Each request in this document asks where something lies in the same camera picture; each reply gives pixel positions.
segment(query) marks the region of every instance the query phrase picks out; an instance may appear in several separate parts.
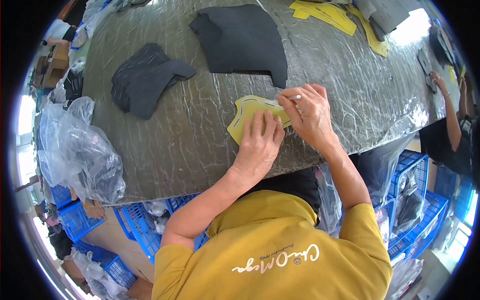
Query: table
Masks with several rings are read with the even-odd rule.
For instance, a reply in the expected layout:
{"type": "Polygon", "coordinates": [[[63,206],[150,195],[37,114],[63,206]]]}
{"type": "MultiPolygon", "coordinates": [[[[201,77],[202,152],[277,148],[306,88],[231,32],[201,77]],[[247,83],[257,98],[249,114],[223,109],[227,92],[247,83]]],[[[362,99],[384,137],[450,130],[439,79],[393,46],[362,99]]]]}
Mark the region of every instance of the table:
{"type": "MultiPolygon", "coordinates": [[[[445,116],[441,95],[425,84],[416,54],[426,48],[458,107],[459,90],[428,46],[428,18],[415,15],[386,38],[387,58],[371,51],[360,21],[348,36],[313,17],[292,17],[291,1],[260,0],[278,25],[288,61],[287,87],[318,83],[327,89],[332,123],[345,150],[359,153],[445,116]]],[[[275,99],[270,76],[212,74],[188,23],[209,6],[255,0],[152,0],[111,14],[92,39],[83,95],[95,101],[92,124],[105,131],[122,157],[127,189],[121,203],[205,191],[232,165],[238,146],[227,132],[245,95],[275,99]],[[150,120],[121,112],[110,99],[118,66],[145,43],[158,43],[171,59],[185,59],[197,74],[164,92],[150,120]]],[[[291,127],[268,177],[318,165],[320,155],[291,127]]]]}

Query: plastic bag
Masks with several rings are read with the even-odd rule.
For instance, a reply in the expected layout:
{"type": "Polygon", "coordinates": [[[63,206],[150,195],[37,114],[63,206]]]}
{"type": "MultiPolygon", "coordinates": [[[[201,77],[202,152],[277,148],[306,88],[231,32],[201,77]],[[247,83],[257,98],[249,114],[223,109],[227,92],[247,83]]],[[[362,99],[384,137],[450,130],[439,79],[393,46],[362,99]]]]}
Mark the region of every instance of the plastic bag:
{"type": "Polygon", "coordinates": [[[330,168],[323,163],[314,169],[318,181],[318,194],[320,195],[320,223],[321,230],[332,234],[342,217],[342,202],[333,184],[330,168]]]}
{"type": "Polygon", "coordinates": [[[92,262],[92,256],[91,251],[85,255],[72,248],[73,262],[82,272],[93,294],[102,299],[128,300],[130,297],[124,295],[128,290],[117,284],[100,263],[92,262]]]}
{"type": "Polygon", "coordinates": [[[407,182],[402,192],[405,196],[412,195],[413,192],[416,191],[418,188],[416,173],[417,173],[417,167],[413,167],[406,173],[407,182]]]}
{"type": "Polygon", "coordinates": [[[424,200],[418,192],[414,192],[412,195],[406,197],[403,209],[397,218],[396,234],[411,228],[415,220],[423,216],[424,200]]]}
{"type": "Polygon", "coordinates": [[[397,300],[402,296],[404,290],[409,286],[423,268],[423,260],[404,259],[393,267],[393,276],[388,287],[385,299],[397,300]]]}
{"type": "Polygon", "coordinates": [[[386,203],[398,158],[414,135],[407,135],[360,154],[358,171],[368,188],[374,206],[386,203]]]}
{"type": "Polygon", "coordinates": [[[144,202],[144,206],[147,212],[154,216],[163,216],[165,211],[168,211],[165,200],[153,200],[144,202]]]}
{"type": "Polygon", "coordinates": [[[377,214],[377,224],[378,228],[380,229],[380,234],[382,235],[382,241],[384,243],[385,248],[388,250],[388,239],[390,236],[390,224],[388,220],[388,213],[385,208],[381,208],[378,210],[377,214]]]}
{"type": "Polygon", "coordinates": [[[39,155],[40,166],[47,165],[50,186],[67,182],[62,185],[72,186],[81,200],[114,204],[123,198],[121,157],[100,128],[85,124],[60,104],[51,103],[43,110],[40,128],[45,149],[39,155]]]}
{"type": "Polygon", "coordinates": [[[437,226],[437,223],[438,223],[438,216],[436,216],[435,219],[432,220],[430,225],[428,225],[427,228],[425,228],[423,233],[420,235],[420,238],[421,239],[426,238],[430,234],[430,232],[432,232],[432,230],[435,229],[435,227],[437,226]]]}
{"type": "Polygon", "coordinates": [[[454,221],[452,220],[452,218],[447,218],[445,220],[444,226],[438,234],[438,237],[433,241],[432,248],[437,249],[441,252],[445,251],[445,248],[448,245],[450,238],[452,237],[453,226],[454,221]]]}
{"type": "Polygon", "coordinates": [[[80,97],[70,104],[67,112],[77,119],[82,120],[85,124],[90,125],[94,106],[95,102],[90,97],[80,97]]]}

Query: cardboard box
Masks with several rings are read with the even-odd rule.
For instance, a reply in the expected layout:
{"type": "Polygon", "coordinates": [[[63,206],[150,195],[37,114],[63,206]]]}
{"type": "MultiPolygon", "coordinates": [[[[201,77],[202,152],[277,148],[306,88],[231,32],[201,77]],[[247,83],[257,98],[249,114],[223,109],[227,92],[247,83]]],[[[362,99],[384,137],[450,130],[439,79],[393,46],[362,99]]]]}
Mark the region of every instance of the cardboard box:
{"type": "Polygon", "coordinates": [[[125,295],[137,300],[151,300],[152,289],[152,283],[146,281],[143,278],[138,278],[125,295]]]}

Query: person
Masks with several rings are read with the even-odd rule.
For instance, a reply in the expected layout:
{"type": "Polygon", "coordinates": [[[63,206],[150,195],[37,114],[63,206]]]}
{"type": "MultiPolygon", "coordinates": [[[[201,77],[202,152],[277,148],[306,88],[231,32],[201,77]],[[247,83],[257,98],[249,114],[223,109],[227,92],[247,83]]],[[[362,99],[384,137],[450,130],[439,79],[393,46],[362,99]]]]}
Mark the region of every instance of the person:
{"type": "Polygon", "coordinates": [[[450,93],[438,72],[431,72],[445,100],[446,117],[420,130],[422,152],[437,165],[444,165],[458,175],[472,177],[472,120],[467,114],[467,80],[460,87],[458,113],[450,93]]]}
{"type": "Polygon", "coordinates": [[[279,118],[257,111],[245,121],[226,174],[168,220],[155,255],[153,300],[385,297],[390,259],[367,187],[332,129],[325,88],[306,84],[277,99],[330,167],[345,210],[339,239],[315,229],[320,199],[311,169],[297,179],[294,172],[262,180],[285,132],[279,118]],[[207,227],[210,240],[193,252],[207,227]]]}
{"type": "Polygon", "coordinates": [[[75,37],[76,29],[75,25],[70,25],[61,19],[55,19],[43,36],[42,44],[44,46],[68,46],[75,37]]]}

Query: paper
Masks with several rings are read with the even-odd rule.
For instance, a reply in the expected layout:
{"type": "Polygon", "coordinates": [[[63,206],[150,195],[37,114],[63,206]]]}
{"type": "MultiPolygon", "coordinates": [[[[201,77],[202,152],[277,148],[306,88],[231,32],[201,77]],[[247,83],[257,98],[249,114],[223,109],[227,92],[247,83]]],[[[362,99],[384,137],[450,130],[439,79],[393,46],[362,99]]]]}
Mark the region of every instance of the paper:
{"type": "Polygon", "coordinates": [[[243,138],[243,125],[245,124],[245,121],[250,119],[253,122],[253,116],[257,110],[263,112],[266,110],[271,111],[274,119],[277,116],[280,116],[282,120],[282,128],[286,128],[290,125],[290,118],[283,110],[283,107],[281,107],[276,101],[248,95],[235,101],[235,105],[237,106],[237,115],[227,127],[227,131],[238,145],[240,145],[243,138]]]}
{"type": "Polygon", "coordinates": [[[289,8],[295,10],[294,18],[306,20],[311,15],[350,36],[357,29],[357,26],[347,17],[345,11],[332,4],[295,1],[289,8]]]}
{"type": "Polygon", "coordinates": [[[372,18],[385,33],[392,32],[410,15],[402,0],[369,0],[377,9],[372,18]]]}
{"type": "Polygon", "coordinates": [[[375,34],[373,33],[372,27],[370,26],[370,23],[368,23],[363,18],[363,16],[361,15],[358,9],[352,8],[350,6],[346,6],[346,8],[347,8],[347,11],[356,15],[360,19],[360,22],[367,36],[368,45],[370,46],[370,48],[372,48],[373,52],[380,54],[383,57],[387,57],[387,51],[390,50],[390,45],[388,44],[388,42],[387,41],[380,42],[377,40],[377,38],[375,37],[375,34]]]}

